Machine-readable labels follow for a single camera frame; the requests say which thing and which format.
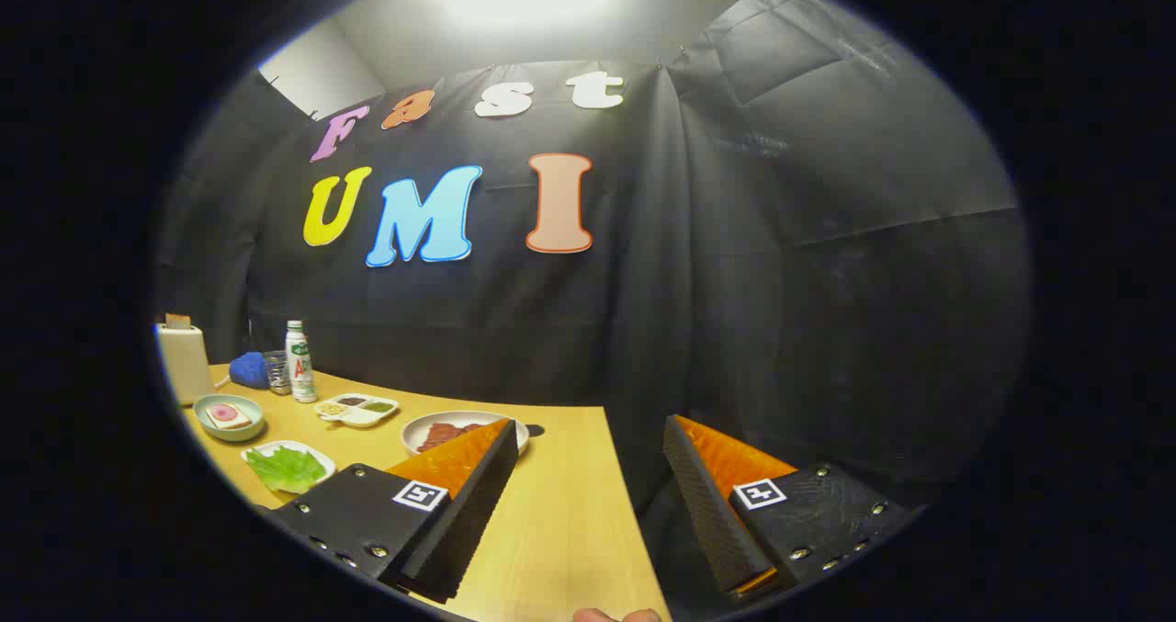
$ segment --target peach letter i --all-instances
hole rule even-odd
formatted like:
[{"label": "peach letter i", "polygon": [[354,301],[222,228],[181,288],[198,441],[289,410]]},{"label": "peach letter i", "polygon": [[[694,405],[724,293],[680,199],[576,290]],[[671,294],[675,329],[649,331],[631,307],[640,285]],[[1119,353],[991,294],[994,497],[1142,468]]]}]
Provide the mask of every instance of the peach letter i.
[{"label": "peach letter i", "polygon": [[527,235],[536,253],[582,253],[592,233],[580,223],[580,179],[592,169],[588,158],[574,153],[541,153],[530,158],[539,173],[539,212],[535,232]]}]

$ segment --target yellow letter u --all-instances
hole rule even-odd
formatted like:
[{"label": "yellow letter u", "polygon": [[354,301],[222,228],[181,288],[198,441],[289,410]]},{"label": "yellow letter u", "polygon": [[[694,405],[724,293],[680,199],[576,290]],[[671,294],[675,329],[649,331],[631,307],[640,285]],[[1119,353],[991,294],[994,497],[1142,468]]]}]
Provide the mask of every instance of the yellow letter u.
[{"label": "yellow letter u", "polygon": [[313,194],[310,208],[307,208],[306,223],[302,225],[302,238],[310,246],[326,246],[327,242],[339,238],[343,229],[347,229],[347,223],[352,220],[352,209],[355,208],[355,199],[360,194],[360,186],[370,173],[370,167],[355,167],[347,173],[347,178],[343,179],[347,182],[347,187],[343,189],[343,200],[330,225],[322,225],[322,213],[327,210],[327,200],[330,199],[330,192],[338,186],[339,178],[329,175],[329,178],[314,183],[314,189],[310,190]]}]

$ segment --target black fabric backdrop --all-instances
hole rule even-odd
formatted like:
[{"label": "black fabric backdrop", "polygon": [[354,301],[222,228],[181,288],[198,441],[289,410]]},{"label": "black fabric backdrop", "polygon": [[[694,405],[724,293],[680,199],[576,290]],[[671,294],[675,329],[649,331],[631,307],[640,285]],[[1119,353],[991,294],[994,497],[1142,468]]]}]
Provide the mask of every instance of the black fabric backdrop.
[{"label": "black fabric backdrop", "polygon": [[154,303],[156,313],[185,313],[200,326],[209,362],[249,349],[243,288],[260,202],[242,200],[253,190],[245,179],[308,122],[253,71],[229,87],[181,160],[155,250]]},{"label": "black fabric backdrop", "polygon": [[[563,81],[596,69],[624,78],[613,89],[621,106],[572,103]],[[473,114],[487,86],[520,81],[535,86],[528,112]],[[426,87],[436,91],[428,115],[380,128]],[[603,406],[676,620],[726,604],[661,456],[666,415],[797,466],[836,460],[917,503],[1000,413],[1028,321],[1011,186],[943,82],[828,0],[742,0],[664,69],[496,66],[366,103],[333,156],[309,162],[321,120],[233,183],[240,219],[218,266],[247,277],[220,277],[216,294],[243,300],[260,349],[280,347],[286,320],[303,317],[322,372],[443,396]],[[537,203],[527,161],[553,152],[593,161],[586,253],[523,242]],[[415,179],[427,198],[462,165],[483,167],[469,258],[367,267],[383,187]],[[312,186],[358,166],[373,173],[350,223],[310,248]],[[223,325],[211,320],[212,340],[226,340]]]}]

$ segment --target wooden table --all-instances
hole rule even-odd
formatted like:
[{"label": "wooden table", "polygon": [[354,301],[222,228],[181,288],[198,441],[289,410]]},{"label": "wooden table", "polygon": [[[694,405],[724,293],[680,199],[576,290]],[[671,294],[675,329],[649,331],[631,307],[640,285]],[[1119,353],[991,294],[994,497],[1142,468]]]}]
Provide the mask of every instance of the wooden table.
[{"label": "wooden table", "polygon": [[[213,380],[222,380],[228,366],[219,363],[211,370]],[[421,415],[486,409],[541,424],[546,433],[533,436],[520,455],[457,596],[441,608],[480,622],[568,622],[579,608],[600,608],[620,620],[652,608],[669,621],[604,409],[489,404],[377,388],[323,372],[314,377],[320,400],[369,393],[399,401],[400,409],[374,427],[358,429],[319,420],[314,404],[227,383],[218,393],[256,401],[268,422],[258,437],[243,443],[213,439],[192,407],[182,409],[209,457],[249,502],[276,508],[294,499],[270,491],[254,475],[241,459],[241,450],[252,446],[293,440],[323,453],[338,468],[356,462],[389,468],[408,459],[400,429]]]}]

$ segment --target blue bowl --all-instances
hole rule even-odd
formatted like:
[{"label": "blue bowl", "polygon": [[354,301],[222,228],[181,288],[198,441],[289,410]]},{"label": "blue bowl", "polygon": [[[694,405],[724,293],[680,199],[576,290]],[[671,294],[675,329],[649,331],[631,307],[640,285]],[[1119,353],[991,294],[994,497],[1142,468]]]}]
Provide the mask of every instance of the blue bowl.
[{"label": "blue bowl", "polygon": [[[213,426],[213,422],[208,420],[208,415],[205,413],[208,407],[218,403],[225,403],[225,401],[230,401],[236,408],[241,409],[252,422],[248,426],[241,427],[239,429],[218,429]],[[256,401],[247,400],[245,397],[239,397],[236,395],[205,395],[196,400],[196,403],[192,406],[193,412],[196,414],[196,420],[200,421],[200,426],[214,437],[221,441],[228,441],[230,443],[240,443],[241,441],[248,441],[253,439],[256,434],[261,434],[261,429],[266,428],[265,414],[261,413],[261,407],[258,406]]]}]

